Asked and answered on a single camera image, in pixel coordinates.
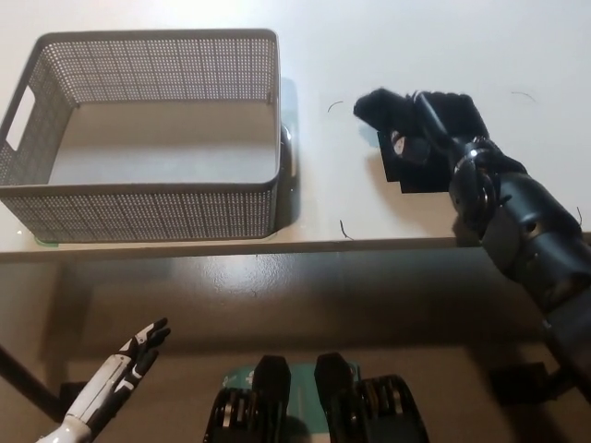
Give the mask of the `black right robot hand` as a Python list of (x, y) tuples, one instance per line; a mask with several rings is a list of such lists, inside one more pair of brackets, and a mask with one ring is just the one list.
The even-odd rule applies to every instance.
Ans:
[(464, 224), (482, 230), (499, 200), (498, 174), (526, 172), (490, 139), (473, 99), (463, 93), (394, 96), (392, 129), (418, 139), (446, 161), (449, 193)]

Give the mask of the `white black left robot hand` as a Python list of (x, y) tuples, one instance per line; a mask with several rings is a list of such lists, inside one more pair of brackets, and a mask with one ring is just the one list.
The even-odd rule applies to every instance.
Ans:
[(136, 333), (110, 355), (90, 378), (66, 413), (97, 436), (116, 416), (159, 356), (171, 330), (161, 318)]

